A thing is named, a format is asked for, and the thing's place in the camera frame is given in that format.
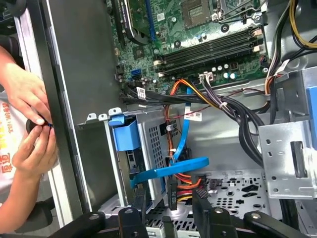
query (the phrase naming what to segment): metal frame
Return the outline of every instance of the metal frame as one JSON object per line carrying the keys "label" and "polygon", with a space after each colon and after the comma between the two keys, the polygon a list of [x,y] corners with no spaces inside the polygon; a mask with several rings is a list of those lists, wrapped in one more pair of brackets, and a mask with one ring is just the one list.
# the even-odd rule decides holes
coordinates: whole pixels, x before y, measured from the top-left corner
{"label": "metal frame", "polygon": [[[286,199],[316,197],[316,167],[312,155],[309,122],[260,126],[259,135],[269,196]],[[306,178],[296,177],[292,141],[303,143],[303,169],[307,171]]]}
{"label": "metal frame", "polygon": [[15,24],[26,70],[44,80],[46,88],[49,88],[47,94],[51,111],[54,111],[52,118],[59,147],[59,163],[49,171],[49,179],[59,226],[62,227],[82,214],[82,204],[75,174],[71,172],[72,152],[69,148],[69,138],[65,135],[66,122],[62,118],[39,2],[29,0],[25,12],[19,18],[15,18]]}

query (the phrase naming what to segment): metal bracket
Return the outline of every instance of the metal bracket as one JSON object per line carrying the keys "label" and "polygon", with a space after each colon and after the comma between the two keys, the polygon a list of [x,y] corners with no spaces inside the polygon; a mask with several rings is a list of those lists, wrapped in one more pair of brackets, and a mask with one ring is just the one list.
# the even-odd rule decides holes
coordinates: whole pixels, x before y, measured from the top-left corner
{"label": "metal bracket", "polygon": [[270,198],[316,197],[309,121],[260,126],[259,135]]}
{"label": "metal bracket", "polygon": [[121,108],[111,108],[108,111],[109,116],[114,116],[114,115],[118,115],[118,114],[122,114],[122,110]]}

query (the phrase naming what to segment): screw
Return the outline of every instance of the screw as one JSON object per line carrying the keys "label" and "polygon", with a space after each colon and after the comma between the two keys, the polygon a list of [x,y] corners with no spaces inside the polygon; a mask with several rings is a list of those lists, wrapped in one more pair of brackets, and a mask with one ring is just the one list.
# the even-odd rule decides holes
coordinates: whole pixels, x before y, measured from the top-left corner
{"label": "screw", "polygon": [[261,17],[260,16],[255,16],[254,17],[254,21],[260,21],[261,20]]}
{"label": "screw", "polygon": [[128,210],[126,210],[124,213],[125,213],[125,214],[131,214],[131,213],[133,213],[133,211],[132,211],[132,209],[128,209]]}
{"label": "screw", "polygon": [[218,213],[218,214],[223,213],[223,210],[220,209],[220,208],[216,208],[214,211],[215,211],[216,213]]}
{"label": "screw", "polygon": [[93,214],[89,220],[95,220],[95,219],[98,219],[99,218],[99,215],[98,214]]}
{"label": "screw", "polygon": [[260,218],[261,218],[261,216],[260,216],[259,214],[257,214],[257,213],[252,213],[252,214],[251,214],[251,217],[252,217],[253,219],[260,219]]}

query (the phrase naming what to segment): blue drive bracket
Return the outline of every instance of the blue drive bracket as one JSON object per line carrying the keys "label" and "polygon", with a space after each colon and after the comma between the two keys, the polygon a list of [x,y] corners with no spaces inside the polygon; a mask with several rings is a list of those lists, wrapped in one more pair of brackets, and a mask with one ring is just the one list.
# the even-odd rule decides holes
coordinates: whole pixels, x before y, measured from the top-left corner
{"label": "blue drive bracket", "polygon": [[124,115],[117,115],[108,124],[112,127],[117,151],[135,150],[141,146],[136,120],[126,121]]}
{"label": "blue drive bracket", "polygon": [[317,87],[307,88],[306,93],[310,110],[313,148],[317,150]]}
{"label": "blue drive bracket", "polygon": [[133,179],[130,181],[130,185],[132,188],[134,188],[137,184],[145,182],[149,179],[157,179],[165,176],[171,176],[177,173],[197,170],[207,165],[209,165],[208,157],[199,157],[182,162],[177,162],[169,167],[141,172],[133,177]]}

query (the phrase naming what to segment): sticker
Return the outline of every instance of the sticker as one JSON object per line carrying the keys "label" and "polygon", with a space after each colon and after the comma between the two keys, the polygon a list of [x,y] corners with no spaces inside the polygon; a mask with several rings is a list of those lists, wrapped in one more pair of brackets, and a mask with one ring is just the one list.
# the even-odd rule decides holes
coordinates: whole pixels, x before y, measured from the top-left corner
{"label": "sticker", "polygon": [[191,113],[190,107],[185,107],[185,116],[184,119],[187,120],[194,120],[194,121],[202,121],[203,120],[203,114],[200,112],[194,112]]}
{"label": "sticker", "polygon": [[158,14],[158,15],[157,15],[157,18],[158,18],[158,21],[163,21],[163,20],[165,20],[165,14],[164,14],[164,12]]}
{"label": "sticker", "polygon": [[144,88],[140,88],[137,87],[137,92],[138,92],[138,98],[145,100],[146,96],[145,96],[145,89]]}
{"label": "sticker", "polygon": [[278,70],[276,71],[274,76],[277,76],[278,73],[284,71],[284,69],[286,68],[287,64],[289,63],[290,59],[287,59],[286,61],[283,62],[283,64],[281,65],[280,68],[278,68]]}

